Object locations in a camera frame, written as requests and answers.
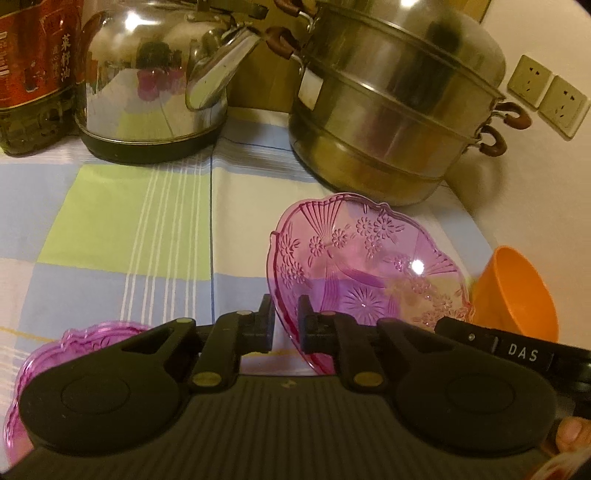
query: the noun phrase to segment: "cooking oil bottle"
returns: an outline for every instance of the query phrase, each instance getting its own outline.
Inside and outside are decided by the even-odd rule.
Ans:
[[[0,147],[23,155],[74,127],[83,0],[0,0]]]

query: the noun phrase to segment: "ribbed black surface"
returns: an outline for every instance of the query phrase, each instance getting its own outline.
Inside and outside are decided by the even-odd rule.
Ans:
[[[38,449],[8,480],[523,480],[546,458],[463,458],[407,432],[382,397],[336,377],[239,377],[191,399],[166,433],[135,450],[71,458]]]

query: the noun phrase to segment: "plaid tablecloth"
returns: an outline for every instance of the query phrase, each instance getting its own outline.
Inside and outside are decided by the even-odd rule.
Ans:
[[[330,194],[294,158],[286,121],[233,111],[215,147],[153,167],[98,160],[74,136],[30,157],[0,157],[2,415],[23,361],[66,329],[180,316],[204,325],[256,309],[281,214]],[[401,211],[468,279],[482,271],[491,249],[446,185]],[[248,355],[242,369],[311,374],[280,323],[274,352]]]

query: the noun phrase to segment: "wall socket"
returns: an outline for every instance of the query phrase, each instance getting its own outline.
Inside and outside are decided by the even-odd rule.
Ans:
[[[589,99],[556,76],[540,104],[540,115],[566,137],[573,138],[589,110]]]
[[[527,55],[522,55],[507,88],[534,108],[540,105],[553,74]]]

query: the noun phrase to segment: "pink glass plate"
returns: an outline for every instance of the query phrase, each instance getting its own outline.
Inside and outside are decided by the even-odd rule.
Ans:
[[[267,280],[281,323],[299,347],[296,305],[349,313],[375,325],[395,317],[433,329],[442,316],[469,321],[462,273],[416,221],[353,193],[303,200],[271,232]],[[334,373],[327,355],[304,355],[317,373]]]
[[[18,414],[18,399],[28,383],[51,367],[74,360],[87,353],[100,350],[131,336],[145,332],[150,327],[139,323],[105,322],[86,330],[68,330],[61,340],[43,345],[23,363],[14,386],[12,403],[4,424],[4,446],[11,465],[17,463],[33,449],[25,427]]]

